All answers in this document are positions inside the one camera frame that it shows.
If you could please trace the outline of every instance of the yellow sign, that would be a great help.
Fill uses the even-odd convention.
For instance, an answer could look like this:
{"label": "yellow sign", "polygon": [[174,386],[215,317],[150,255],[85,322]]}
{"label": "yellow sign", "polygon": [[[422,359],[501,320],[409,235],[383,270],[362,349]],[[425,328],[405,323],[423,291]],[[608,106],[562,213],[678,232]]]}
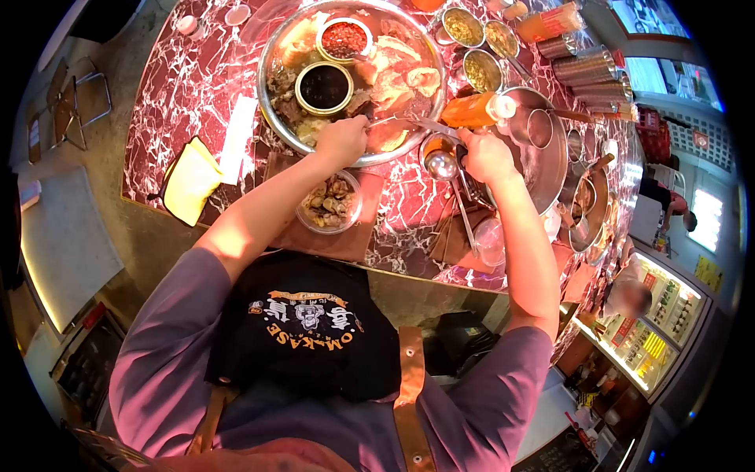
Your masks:
{"label": "yellow sign", "polygon": [[698,266],[695,268],[695,277],[713,289],[714,292],[721,292],[723,271],[716,264],[703,256],[698,257]]}

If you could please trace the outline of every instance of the man's right hand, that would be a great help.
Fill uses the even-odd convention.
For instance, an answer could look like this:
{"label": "man's right hand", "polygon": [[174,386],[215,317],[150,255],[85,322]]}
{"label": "man's right hand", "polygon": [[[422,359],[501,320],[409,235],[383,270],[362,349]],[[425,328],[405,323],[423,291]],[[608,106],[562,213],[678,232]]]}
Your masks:
{"label": "man's right hand", "polygon": [[469,150],[464,167],[478,182],[491,184],[494,180],[518,174],[509,147],[486,131],[475,134],[467,129],[458,130],[459,138]]}

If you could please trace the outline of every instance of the purple t-shirt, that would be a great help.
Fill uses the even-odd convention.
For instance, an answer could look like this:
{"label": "purple t-shirt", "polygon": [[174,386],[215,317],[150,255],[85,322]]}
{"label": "purple t-shirt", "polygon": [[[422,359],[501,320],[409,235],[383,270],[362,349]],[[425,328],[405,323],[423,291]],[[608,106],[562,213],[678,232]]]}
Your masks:
{"label": "purple t-shirt", "polygon": [[[210,398],[205,369],[230,289],[219,260],[197,248],[144,304],[110,380],[110,408],[125,444],[151,457],[186,451]],[[545,332],[518,328],[450,391],[426,376],[418,414],[438,470],[511,467],[551,351]],[[214,447],[247,449],[282,437],[322,444],[357,470],[405,470],[392,403],[294,398],[269,384],[225,407]]]}

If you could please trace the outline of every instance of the menu sign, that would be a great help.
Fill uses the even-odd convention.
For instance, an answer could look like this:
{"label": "menu sign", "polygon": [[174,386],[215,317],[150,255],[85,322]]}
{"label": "menu sign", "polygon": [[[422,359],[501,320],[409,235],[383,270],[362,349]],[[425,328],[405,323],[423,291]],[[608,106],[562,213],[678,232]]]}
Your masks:
{"label": "menu sign", "polygon": [[517,462],[512,472],[591,472],[598,461],[569,426],[548,444]]}
{"label": "menu sign", "polygon": [[625,319],[621,323],[621,326],[618,327],[618,330],[616,331],[616,334],[614,335],[613,339],[611,340],[611,343],[614,346],[618,346],[619,344],[621,344],[624,341],[624,338],[627,337],[627,333],[629,332],[630,329],[632,329],[632,325],[634,324],[634,321],[635,320],[633,320],[633,319],[628,319],[627,318],[627,319]]}

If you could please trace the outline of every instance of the metal ladle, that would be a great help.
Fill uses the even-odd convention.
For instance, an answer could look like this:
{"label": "metal ladle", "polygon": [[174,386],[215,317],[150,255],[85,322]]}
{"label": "metal ladle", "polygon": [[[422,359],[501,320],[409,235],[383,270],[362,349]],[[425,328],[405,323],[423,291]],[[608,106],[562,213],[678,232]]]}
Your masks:
{"label": "metal ladle", "polygon": [[425,170],[433,179],[440,180],[441,182],[451,182],[451,186],[454,187],[456,200],[459,202],[459,209],[461,210],[461,218],[464,220],[464,228],[467,230],[467,238],[472,247],[472,256],[477,258],[477,244],[475,243],[467,211],[464,210],[464,204],[461,201],[459,185],[456,182],[456,177],[459,176],[459,164],[456,158],[444,150],[434,150],[425,156],[423,164]]}

